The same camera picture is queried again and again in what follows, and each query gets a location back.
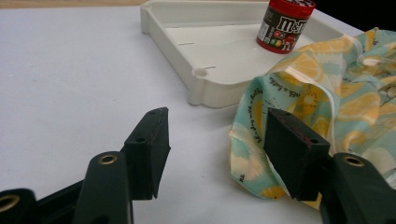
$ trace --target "red lid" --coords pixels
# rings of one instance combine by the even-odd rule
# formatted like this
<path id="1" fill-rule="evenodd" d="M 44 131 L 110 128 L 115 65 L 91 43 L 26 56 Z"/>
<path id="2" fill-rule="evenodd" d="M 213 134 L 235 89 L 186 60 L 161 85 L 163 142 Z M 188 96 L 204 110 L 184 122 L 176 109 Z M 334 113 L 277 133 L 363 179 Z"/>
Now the red lid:
<path id="1" fill-rule="evenodd" d="M 316 4 L 311 0 L 271 0 L 270 7 L 274 10 L 295 18 L 311 16 Z"/>

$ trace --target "black plastic part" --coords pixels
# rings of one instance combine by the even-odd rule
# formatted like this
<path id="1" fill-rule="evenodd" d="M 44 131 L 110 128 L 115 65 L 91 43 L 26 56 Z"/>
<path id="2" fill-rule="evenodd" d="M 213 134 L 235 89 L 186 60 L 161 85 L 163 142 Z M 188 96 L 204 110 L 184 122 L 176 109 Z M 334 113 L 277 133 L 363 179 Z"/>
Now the black plastic part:
<path id="1" fill-rule="evenodd" d="M 125 154 L 133 200 L 157 198 L 163 168 L 169 154 L 168 109 L 149 111 L 127 138 Z"/>
<path id="2" fill-rule="evenodd" d="M 128 175 L 123 153 L 109 151 L 93 157 L 85 175 L 73 224 L 130 224 Z"/>
<path id="3" fill-rule="evenodd" d="M 38 201 L 41 224 L 70 224 L 81 191 L 82 180 Z"/>
<path id="4" fill-rule="evenodd" d="M 0 223 L 40 223 L 34 193 L 29 189 L 10 189 L 0 192 Z"/>
<path id="5" fill-rule="evenodd" d="M 126 157 L 129 201 L 150 200 L 152 195 L 158 196 L 169 151 L 168 108 L 160 107 L 146 113 L 120 151 Z M 16 219 L 12 219 L 15 222 L 9 223 L 36 224 L 39 218 L 40 224 L 70 224 L 83 182 L 84 180 L 78 181 L 38 202 L 36 200 L 29 202 L 31 201 L 29 197 L 21 198 L 24 205 L 28 203 L 35 206 L 29 209 L 14 207 L 13 209 L 17 209 L 18 216 L 15 217 Z M 2 195 L 4 193 L 8 193 L 8 190 L 1 192 Z M 0 200 L 0 209 L 6 205 L 6 202 L 6 200 Z M 8 212 L 0 210 L 0 223 L 3 224 L 3 220 L 8 216 Z M 30 220 L 23 222 L 24 219 L 21 217 L 29 217 Z"/>
<path id="6" fill-rule="evenodd" d="M 334 194 L 323 194 L 320 205 L 323 223 L 396 223 L 396 190 L 369 161 L 337 153 L 329 171 Z"/>
<path id="7" fill-rule="evenodd" d="M 264 150 L 285 183 L 291 198 L 314 201 L 320 170 L 329 156 L 330 143 L 286 111 L 269 108 Z"/>

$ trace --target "white tray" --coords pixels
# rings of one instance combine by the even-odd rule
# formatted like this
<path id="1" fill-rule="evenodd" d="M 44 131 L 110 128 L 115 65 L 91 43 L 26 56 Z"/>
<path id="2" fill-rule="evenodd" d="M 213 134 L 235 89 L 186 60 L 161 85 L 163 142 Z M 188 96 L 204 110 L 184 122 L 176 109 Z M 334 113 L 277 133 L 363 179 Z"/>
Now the white tray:
<path id="1" fill-rule="evenodd" d="M 238 104 L 254 77 L 285 57 L 256 43 L 268 2 L 163 1 L 141 5 L 141 27 L 189 89 L 192 105 Z M 343 35 L 314 15 L 295 49 Z"/>

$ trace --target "cloth bag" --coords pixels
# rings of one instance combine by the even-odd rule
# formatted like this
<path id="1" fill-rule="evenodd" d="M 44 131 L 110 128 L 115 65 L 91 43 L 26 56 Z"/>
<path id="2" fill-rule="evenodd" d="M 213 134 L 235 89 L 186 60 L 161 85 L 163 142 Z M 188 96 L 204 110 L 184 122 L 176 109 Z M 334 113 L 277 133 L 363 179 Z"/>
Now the cloth bag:
<path id="1" fill-rule="evenodd" d="M 265 154 L 268 107 L 295 115 L 331 144 L 370 161 L 396 189 L 396 32 L 316 42 L 255 77 L 241 98 L 230 136 L 230 176 L 253 195 L 287 193 Z M 318 209 L 315 202 L 304 202 Z"/>

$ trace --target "white table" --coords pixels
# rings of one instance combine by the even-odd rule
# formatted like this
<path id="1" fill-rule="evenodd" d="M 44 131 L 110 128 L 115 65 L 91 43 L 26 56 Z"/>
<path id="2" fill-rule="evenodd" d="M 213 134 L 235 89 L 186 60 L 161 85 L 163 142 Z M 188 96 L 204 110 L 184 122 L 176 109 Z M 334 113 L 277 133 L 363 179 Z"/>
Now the white table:
<path id="1" fill-rule="evenodd" d="M 139 7 L 0 9 L 0 191 L 28 188 L 39 200 L 78 182 L 92 157 L 120 150 L 146 112 L 166 106 L 172 149 L 159 197 L 133 202 L 134 223 L 321 223 L 307 205 L 261 200 L 231 180 L 237 105 L 189 105 L 140 25 Z"/>

